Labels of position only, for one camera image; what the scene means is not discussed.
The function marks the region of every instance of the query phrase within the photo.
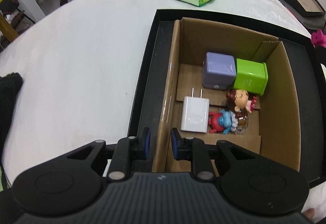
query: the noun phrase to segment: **toy face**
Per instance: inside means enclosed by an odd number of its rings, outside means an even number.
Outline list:
[[[246,90],[237,90],[234,102],[239,109],[244,109],[248,102],[248,92]]]
[[[225,112],[221,117],[218,118],[218,124],[225,128],[229,128],[232,125],[230,112]]]

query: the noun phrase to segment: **doll head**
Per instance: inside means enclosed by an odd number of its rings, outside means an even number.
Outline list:
[[[233,112],[245,109],[248,102],[248,92],[246,90],[231,90],[226,94],[227,106]]]

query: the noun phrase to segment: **yellow table leg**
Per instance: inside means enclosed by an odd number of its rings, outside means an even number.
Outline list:
[[[0,14],[0,31],[10,42],[13,42],[15,38],[18,37],[18,33],[12,28],[12,26],[7,22],[7,20],[1,14]]]

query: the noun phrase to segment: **pink toy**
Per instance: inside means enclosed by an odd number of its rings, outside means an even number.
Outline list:
[[[311,43],[316,46],[323,46],[326,48],[326,35],[319,29],[316,33],[311,34]]]

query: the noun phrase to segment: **metal screw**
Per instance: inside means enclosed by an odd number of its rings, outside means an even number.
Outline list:
[[[108,177],[111,178],[112,180],[121,180],[122,178],[125,177],[125,174],[117,170],[109,173]]]
[[[197,176],[201,180],[209,180],[214,177],[214,174],[211,172],[208,172],[208,171],[202,171],[202,172],[198,173]]]

